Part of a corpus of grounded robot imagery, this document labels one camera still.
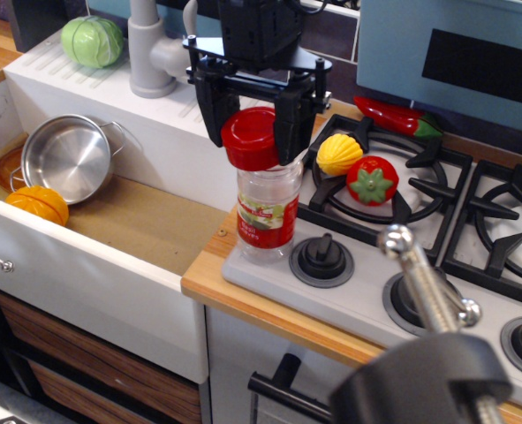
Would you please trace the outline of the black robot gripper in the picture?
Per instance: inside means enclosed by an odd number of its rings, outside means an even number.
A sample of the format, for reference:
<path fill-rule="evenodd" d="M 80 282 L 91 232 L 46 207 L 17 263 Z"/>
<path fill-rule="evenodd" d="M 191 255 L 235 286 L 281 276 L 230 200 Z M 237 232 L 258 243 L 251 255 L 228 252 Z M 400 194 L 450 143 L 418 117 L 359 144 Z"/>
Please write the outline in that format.
<path fill-rule="evenodd" d="M 329 104 L 327 73 L 331 63 L 300 47 L 305 18 L 322 12 L 322 2 L 308 8 L 299 1 L 219 1 L 220 37 L 190 35 L 192 68 L 200 56 L 214 57 L 235 70 L 286 70 L 314 77 L 314 92 L 285 88 L 275 99 L 274 137 L 278 162 L 287 165 L 308 147 L 317 110 Z M 221 148 L 224 124 L 240 111 L 239 95 L 224 75 L 194 73 L 196 97 L 208 137 Z"/>

